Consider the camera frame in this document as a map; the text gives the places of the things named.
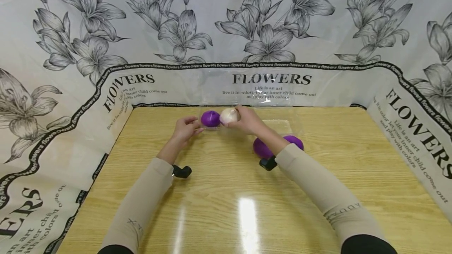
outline purple object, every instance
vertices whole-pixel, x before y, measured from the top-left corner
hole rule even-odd
[[[296,136],[286,135],[284,136],[284,138],[288,142],[297,145],[297,147],[301,150],[304,150],[303,142]],[[270,159],[273,156],[273,153],[270,151],[270,149],[268,149],[267,145],[265,145],[259,138],[256,138],[256,140],[253,142],[253,150],[260,158]]]
[[[200,122],[206,127],[218,127],[220,125],[220,114],[216,111],[206,111],[200,117]]]
[[[253,150],[260,158],[270,159],[273,156],[273,153],[268,149],[267,145],[259,138],[256,138],[255,142],[253,142]]]
[[[298,148],[300,148],[301,150],[304,150],[303,142],[296,136],[286,135],[286,136],[284,136],[284,138],[286,139],[286,141],[288,141],[290,143],[294,143],[295,145],[298,146]]]

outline white garlic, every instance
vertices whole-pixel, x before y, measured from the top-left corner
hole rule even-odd
[[[231,122],[237,122],[240,120],[240,114],[235,108],[226,108],[220,114],[220,122],[225,125]]]

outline beige sleeve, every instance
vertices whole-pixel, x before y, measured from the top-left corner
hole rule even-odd
[[[172,175],[172,165],[158,158],[152,159],[124,197],[101,248],[122,245],[137,253],[143,232],[158,202],[173,182]]]
[[[341,245],[357,234],[369,234],[384,240],[377,222],[352,192],[295,144],[283,149],[276,162],[322,212],[336,231]]]

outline table surface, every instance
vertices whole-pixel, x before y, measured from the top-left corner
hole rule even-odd
[[[363,202],[401,253],[450,253],[452,226],[369,115],[360,108],[294,108],[305,151]],[[135,109],[58,253],[97,253],[135,180],[198,108]],[[178,165],[140,253],[338,254],[334,231],[279,169],[259,166],[252,139],[203,132]]]

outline black wrist strap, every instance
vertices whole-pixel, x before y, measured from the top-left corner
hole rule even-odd
[[[191,174],[191,168],[185,166],[184,168],[180,168],[178,165],[173,165],[173,176],[177,178],[186,179]]]
[[[261,167],[265,170],[271,171],[278,165],[275,159],[275,156],[271,156],[270,159],[262,158],[261,161],[259,161],[259,165],[261,165]]]

